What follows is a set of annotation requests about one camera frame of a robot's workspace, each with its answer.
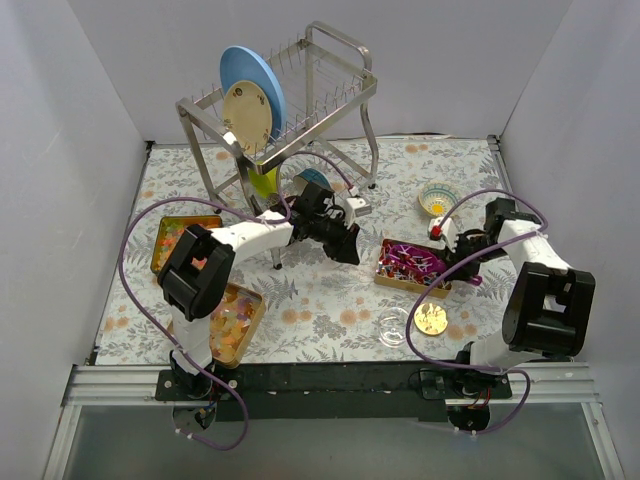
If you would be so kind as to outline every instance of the floral pattern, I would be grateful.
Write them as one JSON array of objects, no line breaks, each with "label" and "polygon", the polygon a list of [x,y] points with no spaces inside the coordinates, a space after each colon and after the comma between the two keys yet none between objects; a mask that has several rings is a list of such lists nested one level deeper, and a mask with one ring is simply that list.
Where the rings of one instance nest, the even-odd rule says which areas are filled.
[{"label": "floral pattern", "polygon": [[[366,142],[336,142],[363,166],[370,158]],[[432,245],[428,240],[429,218],[418,203],[418,193],[427,182],[453,184],[466,195],[480,188],[499,187],[489,147],[484,140],[380,139],[377,187],[362,189],[373,213],[358,219],[361,232],[358,252],[361,263],[354,267],[329,260],[322,247],[306,240],[284,249],[284,268],[274,270],[267,253],[234,267],[230,281],[262,294],[267,311],[247,349],[245,362],[330,362],[409,360],[414,354],[405,345],[389,348],[379,340],[378,316],[382,310],[400,306],[409,310],[417,295],[373,283],[383,238]],[[207,147],[204,155],[215,183],[234,172],[233,161],[220,147]],[[336,191],[344,182],[329,166],[309,156],[291,157],[283,165],[283,186],[291,189],[291,178],[312,167],[327,176]],[[354,171],[344,167],[349,176]],[[353,178],[356,182],[362,179]],[[152,203],[176,196],[207,198],[191,152],[187,148],[156,147],[152,150],[135,203],[135,213]],[[240,187],[232,185],[224,198],[233,207],[249,213]],[[473,198],[454,216],[460,229],[481,227],[484,205],[496,195]],[[125,256],[125,272],[131,287],[164,325],[170,321],[150,261],[160,219],[167,215],[205,215],[204,205],[172,203],[148,214],[133,233]],[[236,220],[223,213],[223,222]],[[444,307],[449,327],[438,337],[413,333],[415,343],[427,355],[451,358],[467,342],[484,338],[500,328],[515,270],[508,258],[482,266],[481,286],[454,282],[445,300],[432,302]],[[170,342],[127,297],[119,278],[114,278],[109,302],[98,337],[96,364],[166,364]]]}]

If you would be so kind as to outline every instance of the gray floor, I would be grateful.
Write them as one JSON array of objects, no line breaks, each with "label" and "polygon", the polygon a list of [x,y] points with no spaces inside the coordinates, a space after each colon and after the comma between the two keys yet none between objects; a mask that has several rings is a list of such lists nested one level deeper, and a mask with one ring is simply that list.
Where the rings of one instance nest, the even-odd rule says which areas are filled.
[{"label": "gray floor", "polygon": [[[492,407],[494,417],[512,406]],[[239,424],[208,434],[232,439]],[[170,407],[84,407],[65,478],[596,479],[603,478],[580,405],[527,405],[479,439],[410,419],[251,423],[232,452],[173,431]]]}]

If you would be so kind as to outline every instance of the gray wall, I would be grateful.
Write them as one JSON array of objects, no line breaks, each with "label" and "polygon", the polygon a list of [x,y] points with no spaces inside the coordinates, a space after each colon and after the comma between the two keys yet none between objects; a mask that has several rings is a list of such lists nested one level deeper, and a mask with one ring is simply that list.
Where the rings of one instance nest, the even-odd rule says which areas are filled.
[{"label": "gray wall", "polygon": [[144,143],[65,0],[0,2],[0,478],[39,478]]},{"label": "gray wall", "polygon": [[628,478],[640,478],[640,3],[574,0],[504,134],[514,189],[597,281],[587,344]]},{"label": "gray wall", "polygon": [[[268,54],[313,20],[371,49],[377,134],[501,133],[571,0],[70,3],[142,136],[185,143],[174,103],[218,82],[228,45]],[[331,136],[362,136],[357,115]]]}]

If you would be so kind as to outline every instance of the metal dish rack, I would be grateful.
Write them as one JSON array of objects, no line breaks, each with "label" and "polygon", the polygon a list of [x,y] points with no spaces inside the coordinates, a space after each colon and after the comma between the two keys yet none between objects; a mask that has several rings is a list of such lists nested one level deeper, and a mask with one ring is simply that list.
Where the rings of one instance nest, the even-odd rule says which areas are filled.
[{"label": "metal dish rack", "polygon": [[[314,30],[355,49],[363,65],[356,66],[340,56],[313,43]],[[276,53],[263,56],[275,73],[287,102],[285,131],[254,155],[245,154],[235,136],[224,126],[218,112],[222,111],[222,88],[214,88],[200,100],[183,98],[176,103],[180,121],[196,160],[209,198],[225,203],[219,194],[236,181],[254,212],[261,213],[255,191],[249,181],[249,170],[265,174],[310,142],[317,142],[325,150],[349,165],[364,177],[369,188],[375,187],[378,169],[378,146],[369,121],[368,100],[376,92],[378,81],[371,73],[371,54],[357,40],[322,22],[313,22],[305,36]],[[360,118],[371,148],[371,166],[367,170],[320,135],[329,127],[360,106]],[[214,186],[202,155],[195,127],[222,145],[235,159],[237,173]]]}]

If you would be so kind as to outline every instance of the cream plate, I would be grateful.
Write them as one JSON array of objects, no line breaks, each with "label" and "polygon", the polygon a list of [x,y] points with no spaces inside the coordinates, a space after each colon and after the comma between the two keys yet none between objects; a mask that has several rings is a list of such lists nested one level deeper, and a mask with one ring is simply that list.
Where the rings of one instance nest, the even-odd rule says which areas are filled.
[{"label": "cream plate", "polygon": [[262,89],[253,82],[240,80],[224,96],[224,125],[238,139],[245,153],[264,148],[271,132],[271,106]]}]

